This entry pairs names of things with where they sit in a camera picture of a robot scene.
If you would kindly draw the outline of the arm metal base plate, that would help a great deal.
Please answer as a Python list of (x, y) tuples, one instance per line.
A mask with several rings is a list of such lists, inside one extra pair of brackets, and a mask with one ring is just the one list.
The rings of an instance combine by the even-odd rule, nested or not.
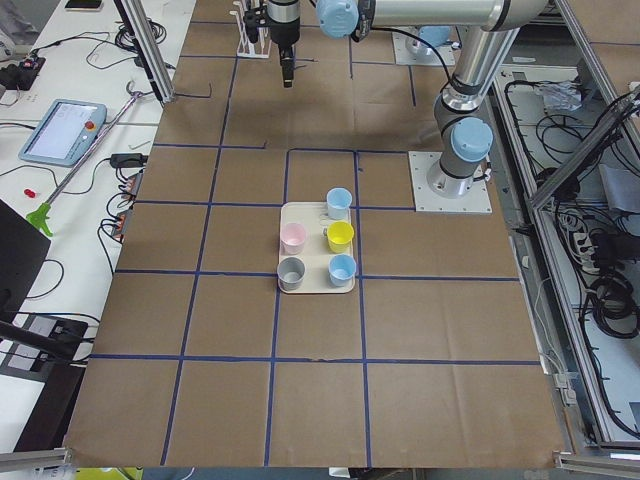
[(491, 214), (481, 167), (478, 166), (469, 179), (450, 178), (441, 169), (440, 157), (440, 152), (408, 152), (415, 210), (437, 214)]
[[(399, 27), (399, 30), (406, 31), (406, 32), (408, 32), (408, 33), (410, 33), (412, 35), (415, 35), (415, 33), (417, 32), (417, 30), (419, 28), (420, 27), (418, 27), (418, 26), (406, 26), (406, 27)], [(440, 66), (441, 65), (437, 55), (433, 51), (432, 51), (431, 55), (428, 55), (426, 57), (420, 57), (420, 56), (417, 56), (415, 54), (412, 54), (406, 48), (406, 41), (410, 37), (408, 37), (406, 35), (403, 35), (403, 34), (393, 33), (392, 34), (392, 38), (393, 38), (394, 53), (395, 53), (395, 63), (396, 64), (398, 64), (398, 65), (422, 65), (422, 66)], [(453, 40), (453, 41), (456, 41), (456, 42), (458, 42), (460, 44), (460, 42), (458, 41), (457, 37), (454, 35), (452, 29), (451, 29), (450, 39)], [(443, 60), (444, 60), (444, 62), (445, 62), (445, 64), (447, 66), (454, 66), (455, 65), (454, 52), (456, 50), (458, 50), (458, 49), (452, 49), (450, 46), (443, 46), (443, 47), (437, 48), (437, 51), (442, 56), (442, 58), (443, 58)]]

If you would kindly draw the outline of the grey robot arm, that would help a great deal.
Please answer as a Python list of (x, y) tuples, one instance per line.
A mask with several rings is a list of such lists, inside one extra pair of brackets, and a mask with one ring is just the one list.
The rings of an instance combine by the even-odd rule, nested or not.
[(458, 199), (475, 181), (474, 173), (491, 149), (491, 128), (476, 117), (519, 29), (537, 17), (543, 1), (318, 1), (315, 14), (322, 32), (335, 39), (364, 40), (373, 31), (408, 34), (412, 27), (464, 26), (454, 70), (434, 105), (443, 138), (440, 159), (427, 183), (437, 195)]
[(450, 39), (451, 26), (422, 26), (415, 35), (421, 41), (409, 38), (406, 41), (406, 48), (412, 53), (420, 57), (426, 57), (432, 54), (432, 49), (425, 42), (433, 47), (440, 48), (450, 46), (452, 49), (458, 49), (460, 44)]

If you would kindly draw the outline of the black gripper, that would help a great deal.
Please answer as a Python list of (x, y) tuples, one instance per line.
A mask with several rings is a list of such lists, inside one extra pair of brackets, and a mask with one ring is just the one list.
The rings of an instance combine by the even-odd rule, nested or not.
[(271, 39), (277, 44), (281, 62), (283, 88), (292, 88), (294, 80), (294, 45), (300, 38), (300, 20), (288, 23), (271, 21)]

